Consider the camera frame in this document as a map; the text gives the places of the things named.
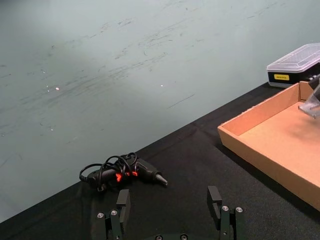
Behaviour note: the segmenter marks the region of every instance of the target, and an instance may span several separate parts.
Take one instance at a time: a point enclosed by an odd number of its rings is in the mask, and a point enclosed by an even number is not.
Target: cardboard box
[[[218,132],[224,146],[320,211],[320,119],[298,110],[312,92],[297,83]]]

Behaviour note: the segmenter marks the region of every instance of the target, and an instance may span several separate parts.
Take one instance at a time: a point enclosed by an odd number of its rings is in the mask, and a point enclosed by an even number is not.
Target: black tablecloth
[[[223,147],[217,132],[219,124],[279,91],[264,84],[139,150],[169,185],[134,181],[127,186],[126,239],[163,233],[217,237],[206,203],[207,186],[214,185],[225,204],[244,208],[248,239],[319,240],[320,213]],[[114,208],[117,196],[78,182],[1,223],[0,239],[91,239],[93,218]]]

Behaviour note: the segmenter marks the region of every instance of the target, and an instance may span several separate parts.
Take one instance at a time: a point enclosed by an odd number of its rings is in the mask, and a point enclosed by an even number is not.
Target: yellow label
[[[289,81],[290,77],[289,75],[284,75],[284,74],[275,74],[274,75],[275,80],[284,80],[284,81]]]

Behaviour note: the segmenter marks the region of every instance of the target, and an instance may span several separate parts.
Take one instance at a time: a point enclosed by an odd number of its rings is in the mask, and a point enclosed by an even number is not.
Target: pale blue wall
[[[0,222],[267,81],[318,0],[0,1]]]

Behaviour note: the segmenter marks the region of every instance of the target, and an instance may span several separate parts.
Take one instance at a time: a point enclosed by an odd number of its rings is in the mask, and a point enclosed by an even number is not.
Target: clear plastic lid
[[[301,73],[320,62],[320,43],[311,43],[290,52],[266,67],[268,72]]]

